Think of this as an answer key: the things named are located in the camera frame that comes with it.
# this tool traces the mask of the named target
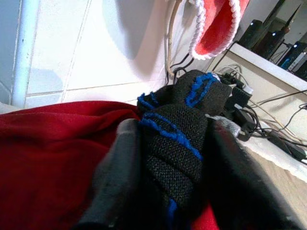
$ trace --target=red cloth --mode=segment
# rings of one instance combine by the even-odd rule
[[[69,230],[92,200],[94,169],[119,123],[139,119],[117,102],[56,104],[0,115],[0,229]],[[211,206],[194,230],[218,230]]]
[[[189,53],[196,59],[210,59],[233,41],[249,0],[195,0],[196,30]]]

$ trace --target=tile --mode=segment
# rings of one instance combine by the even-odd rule
[[[39,96],[26,97],[25,108],[34,108],[44,105],[57,104],[60,103],[62,98],[62,93],[45,94]]]
[[[40,2],[28,93],[64,88],[88,0]]]
[[[0,1],[0,80],[12,87],[20,0]]]
[[[15,106],[4,104],[0,102],[0,114],[7,114],[7,113],[15,112],[18,110],[21,110],[21,108],[17,108]]]
[[[121,1],[109,3],[110,9],[105,9],[106,5],[101,0],[92,0],[83,35],[76,49],[69,90],[165,77],[163,34],[167,3],[160,0],[155,0],[154,4],[151,1],[144,3],[143,0],[133,0],[138,1],[143,2],[150,17],[129,7],[129,15],[133,15],[133,19],[129,19],[122,9],[124,3]],[[134,32],[139,28],[131,23],[142,19],[148,21],[145,31]],[[114,34],[122,37],[114,39]],[[142,39],[136,39],[137,44],[134,41],[136,35],[142,36]]]
[[[133,101],[127,101],[127,102],[125,102],[125,103],[127,103],[127,104],[132,104],[132,105],[137,105],[137,103],[138,103],[138,100],[133,100]]]
[[[0,102],[9,104],[10,103],[10,94],[9,92],[3,87],[2,83],[0,82]]]
[[[95,100],[127,102],[136,100],[143,92],[148,94],[151,91],[160,89],[162,86],[164,86],[164,80],[154,80],[148,82],[70,90],[66,92],[64,102]]]

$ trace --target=white shelf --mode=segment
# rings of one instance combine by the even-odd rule
[[[272,76],[278,78],[279,80],[299,91],[307,90],[307,81],[300,79],[299,77],[269,62],[268,60],[251,52],[250,50],[245,49],[237,43],[231,47],[230,52],[250,62],[251,64],[257,66],[263,71],[271,74]]]

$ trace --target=white tile wall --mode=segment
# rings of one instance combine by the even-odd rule
[[[154,80],[130,84],[95,87],[89,89],[69,90],[64,102],[105,100],[127,102],[136,100],[143,92],[156,91],[164,85],[165,80]]]
[[[62,93],[52,93],[38,96],[30,96],[25,99],[25,108],[34,108],[61,102]]]
[[[2,103],[9,104],[10,103],[10,93],[2,83],[0,83],[0,99]]]
[[[20,0],[0,0],[0,81],[12,87]]]
[[[130,57],[126,58],[119,50],[106,26],[106,23],[114,23],[115,26],[122,16],[114,15],[114,22],[109,18],[105,18],[106,15],[104,15],[105,11],[101,1],[93,0],[80,44],[76,50],[68,89],[152,81],[164,78],[164,73],[161,75],[160,73],[164,70],[163,35],[166,10],[167,4],[165,1],[154,1],[137,56],[131,59]],[[119,35],[125,38],[122,42],[125,43],[127,49],[130,49],[130,39],[133,39],[131,33],[134,32],[133,30],[138,30],[138,28],[121,26],[123,27],[122,34]]]
[[[127,102],[125,102],[125,103],[127,103],[127,104],[132,104],[132,105],[137,105],[137,103],[138,103],[138,100],[133,100],[133,101],[127,101]]]
[[[64,88],[88,0],[41,0],[28,93]]]
[[[26,107],[84,100],[136,104],[143,92],[164,85],[173,2],[127,1],[41,0]],[[188,52],[193,7],[183,3],[178,10],[174,62]],[[195,61],[190,68],[205,66]]]

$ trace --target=black cable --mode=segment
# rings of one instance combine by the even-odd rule
[[[257,128],[258,128],[258,126],[259,126],[259,124],[260,124],[258,118],[257,118],[256,115],[253,114],[251,111],[248,111],[248,110],[246,110],[246,109],[241,109],[241,111],[243,111],[243,112],[249,114],[249,115],[253,118],[253,121],[256,123],[254,129],[253,129],[252,131],[249,132],[249,134],[253,134],[253,133],[257,130]]]
[[[174,65],[172,65],[172,66],[170,66],[170,68],[172,68],[172,67],[174,67],[174,66],[178,66],[178,65],[181,65],[187,58],[188,58],[188,56],[189,56],[189,53],[187,53],[185,56],[184,56],[184,58],[179,62],[179,63],[176,63],[176,64],[174,64]],[[191,63],[192,63],[191,61],[188,63],[188,64],[186,64],[183,68],[186,68],[186,67],[188,67]],[[168,73],[168,71],[166,71],[166,78],[165,78],[165,85],[167,85],[169,83],[169,73]]]
[[[281,96],[281,97],[276,97],[276,98],[273,98],[273,99],[269,99],[269,100],[267,100],[267,101],[264,101],[264,102],[259,103],[259,105],[263,105],[263,104],[266,104],[266,103],[268,103],[268,102],[276,101],[276,100],[279,100],[279,99],[282,99],[282,98],[285,98],[285,97],[290,97],[290,96],[293,96],[293,95],[296,95],[296,94],[299,94],[299,93],[304,93],[304,92],[307,92],[307,90],[302,90],[302,91],[294,92],[294,93],[291,93],[291,94],[288,94],[288,95],[285,95],[285,96]]]
[[[294,144],[294,145],[299,145],[299,146],[307,147],[307,145],[304,145],[304,144],[301,144],[301,143],[297,143],[295,141],[287,140],[286,138],[280,138],[280,139],[288,141],[289,143]]]
[[[187,53],[185,55],[185,57],[179,63],[176,63],[176,64],[172,65],[170,68],[173,68],[174,66],[181,65],[188,58],[188,56],[189,56],[189,53]]]
[[[259,120],[259,117],[258,117],[258,115],[257,115],[257,113],[256,113],[256,111],[252,108],[252,107],[250,107],[249,105],[246,105],[246,108],[248,108],[248,109],[250,109],[251,111],[253,111],[253,113],[254,113],[254,115],[256,116],[256,118],[257,118],[257,121],[258,121],[258,127],[260,128],[260,130],[261,130],[261,135],[264,135],[264,131],[263,131],[263,128],[261,127],[261,123],[260,123],[260,120]]]
[[[279,131],[284,130],[285,128],[287,128],[288,125],[291,123],[293,117],[294,117],[298,112],[300,112],[301,110],[302,110],[301,108],[300,108],[299,110],[297,110],[297,111],[290,117],[290,120],[288,121],[288,123],[287,123],[283,128],[279,129]]]
[[[232,46],[234,44],[236,44],[238,41],[233,42],[233,44],[231,44],[231,46],[226,50],[226,52],[223,54],[223,56],[221,57],[221,59],[217,62],[217,64],[214,66],[214,68],[212,69],[212,72],[215,71],[216,67],[221,63],[221,61],[224,59],[224,57],[228,54],[229,50],[232,48]]]
[[[183,66],[183,67],[178,67],[177,69],[174,70],[173,84],[175,84],[176,81],[177,81],[177,73],[178,73],[180,70],[183,70],[183,71],[186,73],[186,72],[187,72],[187,71],[186,71],[186,67],[188,67],[189,65],[191,65],[193,61],[194,61],[194,58],[192,58],[191,61],[190,61],[188,64],[186,64],[185,66]]]

